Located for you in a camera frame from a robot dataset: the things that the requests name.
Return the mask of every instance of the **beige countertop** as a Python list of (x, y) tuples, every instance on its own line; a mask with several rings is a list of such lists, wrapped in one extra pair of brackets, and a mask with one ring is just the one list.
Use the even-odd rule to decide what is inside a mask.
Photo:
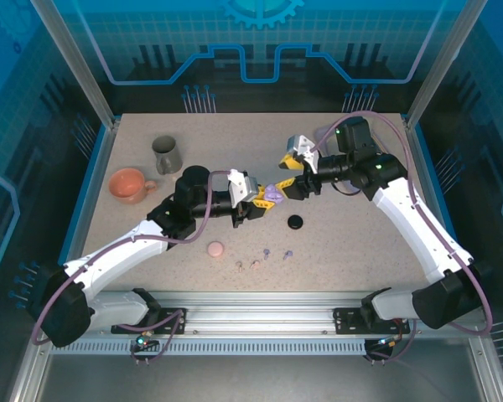
[[(341, 114), (125, 114), (106, 169), (84, 253), (91, 253), (136, 226), (162, 199), (174, 191), (175, 173), (159, 176), (151, 150), (154, 138), (176, 138), (184, 168), (203, 165), (209, 170), (247, 170), (260, 184), (276, 183), (299, 174), (277, 167), (287, 139), (294, 134), (313, 138), (315, 129)], [(398, 114), (386, 115), (402, 132)], [(371, 130), (402, 163), (402, 147), (382, 122)], [(126, 167), (140, 169), (158, 190), (140, 204), (118, 203), (108, 192), (108, 178)], [(227, 181), (215, 180), (215, 189)], [(303, 227), (287, 226), (291, 214)], [(213, 259), (207, 245), (221, 241), (226, 252)], [(263, 259), (263, 250), (271, 254)], [(287, 250), (293, 257), (283, 260)], [(254, 260), (261, 264), (249, 269)], [(236, 262), (244, 271), (239, 272)], [(346, 197), (329, 185), (320, 196), (303, 202), (285, 200), (262, 219), (246, 220), (233, 229), (231, 217), (211, 219), (191, 245), (144, 261), (112, 282), (107, 290), (144, 287), (150, 291), (374, 291), (386, 286), (426, 283), (423, 270), (389, 219), (363, 194)]]

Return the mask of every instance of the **small pink object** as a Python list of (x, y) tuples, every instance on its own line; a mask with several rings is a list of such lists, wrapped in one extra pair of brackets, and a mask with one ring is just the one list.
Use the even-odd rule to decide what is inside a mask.
[(209, 253), (211, 257), (219, 257), (224, 254), (224, 245), (219, 241), (213, 241), (207, 247), (207, 253)]

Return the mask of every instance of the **gray mug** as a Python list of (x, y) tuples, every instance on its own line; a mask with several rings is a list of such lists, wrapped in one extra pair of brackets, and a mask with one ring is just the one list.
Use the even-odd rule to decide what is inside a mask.
[(171, 136), (158, 137), (153, 141), (152, 149), (157, 157), (157, 172), (160, 174), (176, 173), (183, 167), (183, 160), (175, 138)]

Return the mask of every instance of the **black disc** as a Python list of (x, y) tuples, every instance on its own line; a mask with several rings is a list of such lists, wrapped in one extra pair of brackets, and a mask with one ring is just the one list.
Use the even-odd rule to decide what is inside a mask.
[(287, 224), (291, 229), (300, 229), (303, 225), (303, 219), (299, 215), (291, 215), (288, 218)]

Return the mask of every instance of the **gear logo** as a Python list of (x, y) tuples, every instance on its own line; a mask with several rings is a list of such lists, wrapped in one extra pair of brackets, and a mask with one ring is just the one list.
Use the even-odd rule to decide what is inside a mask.
[(221, 6), (226, 17), (233, 17), (235, 23), (262, 29), (265, 25), (274, 28), (276, 23), (285, 23), (287, 16), (295, 16), (296, 7), (302, 7), (303, 0), (222, 0)]
[(32, 6), (29, 0), (0, 0), (0, 25), (15, 41), (27, 34), (32, 26)]

